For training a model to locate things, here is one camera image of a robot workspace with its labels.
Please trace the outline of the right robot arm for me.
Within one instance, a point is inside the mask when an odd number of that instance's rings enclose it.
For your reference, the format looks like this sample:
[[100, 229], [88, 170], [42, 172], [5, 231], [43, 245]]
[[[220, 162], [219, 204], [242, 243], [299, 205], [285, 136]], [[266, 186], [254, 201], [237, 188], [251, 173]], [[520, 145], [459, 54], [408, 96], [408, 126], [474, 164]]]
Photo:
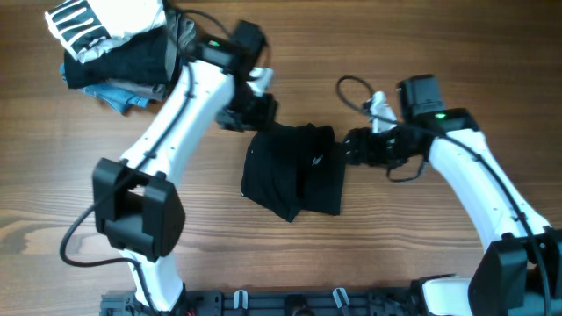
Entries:
[[559, 315], [561, 232], [522, 197], [465, 109], [389, 118], [352, 129], [348, 162], [394, 169], [420, 155], [453, 189], [475, 226], [484, 255], [473, 276], [412, 282], [407, 315]]

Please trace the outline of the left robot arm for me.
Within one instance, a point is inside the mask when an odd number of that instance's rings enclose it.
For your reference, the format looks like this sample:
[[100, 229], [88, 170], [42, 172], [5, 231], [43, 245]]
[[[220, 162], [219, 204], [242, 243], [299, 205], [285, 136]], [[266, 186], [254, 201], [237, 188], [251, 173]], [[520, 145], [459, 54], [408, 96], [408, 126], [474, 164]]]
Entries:
[[207, 127], [263, 131], [277, 101], [268, 93], [269, 67], [257, 67], [269, 48], [262, 35], [204, 36], [187, 49], [171, 96], [155, 121], [119, 161], [99, 161], [93, 172], [96, 229], [129, 265], [136, 289], [127, 312], [181, 315], [185, 286], [173, 249], [184, 228], [177, 194]]

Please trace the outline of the black t-shirt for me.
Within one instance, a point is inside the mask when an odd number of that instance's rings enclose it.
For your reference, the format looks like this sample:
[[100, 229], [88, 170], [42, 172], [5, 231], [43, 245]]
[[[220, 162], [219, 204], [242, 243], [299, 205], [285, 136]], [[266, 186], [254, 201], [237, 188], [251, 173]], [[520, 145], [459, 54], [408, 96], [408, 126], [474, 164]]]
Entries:
[[302, 211], [338, 216], [344, 176], [332, 126], [276, 124], [248, 146], [241, 195], [289, 223]]

